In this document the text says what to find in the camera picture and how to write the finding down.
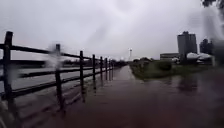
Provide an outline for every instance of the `distant building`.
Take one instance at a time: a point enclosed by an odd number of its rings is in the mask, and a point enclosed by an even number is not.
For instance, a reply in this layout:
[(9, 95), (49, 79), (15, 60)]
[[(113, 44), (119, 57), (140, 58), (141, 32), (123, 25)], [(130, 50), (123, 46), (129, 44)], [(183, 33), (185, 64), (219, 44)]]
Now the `distant building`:
[(160, 60), (172, 60), (173, 58), (179, 58), (179, 53), (162, 53), (160, 54)]
[(187, 31), (177, 36), (180, 59), (186, 59), (188, 53), (197, 53), (196, 35)]
[(212, 55), (212, 43), (209, 43), (207, 39), (204, 39), (200, 43), (200, 52)]
[(211, 39), (215, 65), (224, 65), (224, 40)]

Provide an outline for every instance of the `green field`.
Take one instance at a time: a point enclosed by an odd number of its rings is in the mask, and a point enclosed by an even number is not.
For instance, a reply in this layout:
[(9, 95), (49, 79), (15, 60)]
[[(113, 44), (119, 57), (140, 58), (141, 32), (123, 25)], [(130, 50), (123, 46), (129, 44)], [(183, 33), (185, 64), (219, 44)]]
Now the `green field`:
[(138, 63), (132, 63), (130, 64), (130, 67), (134, 76), (141, 80), (163, 78), (174, 75), (187, 75), (212, 68), (207, 65), (172, 65), (171, 70), (164, 71), (157, 68), (156, 62), (150, 62), (144, 66), (141, 66)]

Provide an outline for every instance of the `wooden fence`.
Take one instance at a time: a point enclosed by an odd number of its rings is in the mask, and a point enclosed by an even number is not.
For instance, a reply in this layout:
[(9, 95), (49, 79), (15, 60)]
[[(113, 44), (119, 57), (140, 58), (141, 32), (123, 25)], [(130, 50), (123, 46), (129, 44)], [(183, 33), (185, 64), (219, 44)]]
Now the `wooden fence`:
[[(83, 56), (83, 51), (80, 51), (80, 55), (72, 55), (68, 53), (60, 52), (60, 45), (56, 44), (56, 49), (59, 51), (60, 56), (64, 57), (71, 57), (71, 58), (78, 58), (79, 59), (79, 68), (78, 69), (64, 69), (60, 70), (60, 68), (55, 68), (54, 71), (43, 71), (43, 72), (32, 72), (32, 73), (21, 73), (19, 74), (19, 78), (27, 78), (27, 77), (37, 77), (37, 76), (44, 76), (44, 75), (55, 75), (55, 81), (38, 84), (35, 86), (30, 86), (26, 88), (19, 88), (19, 89), (12, 89), (11, 81), (10, 81), (10, 65), (12, 64), (13, 60), (11, 60), (11, 51), (23, 51), (23, 52), (31, 52), (31, 53), (40, 53), (40, 54), (50, 54), (51, 51), (35, 49), (35, 48), (28, 48), (28, 47), (21, 47), (12, 45), (12, 37), (13, 32), (6, 32), (5, 42), (4, 44), (0, 44), (0, 49), (3, 50), (3, 75), (0, 76), (0, 81), (4, 83), (4, 92), (1, 94), (3, 100), (13, 100), (14, 98), (24, 96), (27, 94), (35, 93), (50, 87), (56, 87), (57, 92), (57, 99), (61, 110), (64, 110), (64, 99), (62, 94), (62, 85), (67, 82), (79, 80), (81, 86), (81, 93), (86, 93), (84, 87), (84, 79), (87, 77), (92, 77), (94, 89), (96, 89), (96, 75), (100, 74), (100, 78), (103, 79), (103, 73), (105, 72), (105, 79), (107, 80), (108, 72), (109, 74), (113, 74), (113, 63), (112, 61), (105, 58), (103, 60), (102, 57), (97, 59), (95, 55), (92, 57)], [(84, 67), (84, 60), (91, 59), (92, 60), (92, 67)], [(84, 70), (92, 70), (92, 73), (84, 74)], [(74, 76), (66, 79), (62, 79), (60, 77), (60, 73), (69, 73), (69, 72), (80, 72), (79, 76)]]

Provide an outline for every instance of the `tall building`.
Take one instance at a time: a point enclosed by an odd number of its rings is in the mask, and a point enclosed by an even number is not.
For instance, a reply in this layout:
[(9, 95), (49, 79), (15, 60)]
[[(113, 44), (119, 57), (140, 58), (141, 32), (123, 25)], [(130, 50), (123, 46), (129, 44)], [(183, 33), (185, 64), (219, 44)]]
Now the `tall building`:
[(187, 31), (183, 34), (177, 36), (178, 40), (178, 50), (180, 59), (183, 60), (186, 58), (187, 54), (197, 53), (197, 44), (196, 44), (196, 35), (189, 34)]
[(204, 39), (200, 43), (200, 52), (212, 55), (212, 43), (209, 43), (207, 39)]

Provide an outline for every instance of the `gray cloud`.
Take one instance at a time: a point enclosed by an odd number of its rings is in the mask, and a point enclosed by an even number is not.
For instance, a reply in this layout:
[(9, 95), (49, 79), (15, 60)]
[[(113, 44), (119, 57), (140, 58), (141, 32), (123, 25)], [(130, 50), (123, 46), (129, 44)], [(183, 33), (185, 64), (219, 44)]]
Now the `gray cloud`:
[(128, 58), (131, 48), (135, 57), (158, 58), (162, 52), (178, 51), (176, 35), (182, 31), (196, 33), (198, 41), (205, 37), (200, 2), (1, 0), (0, 39), (3, 41), (5, 31), (11, 30), (17, 45), (45, 49), (59, 41), (74, 54), (84, 50), (87, 55)]

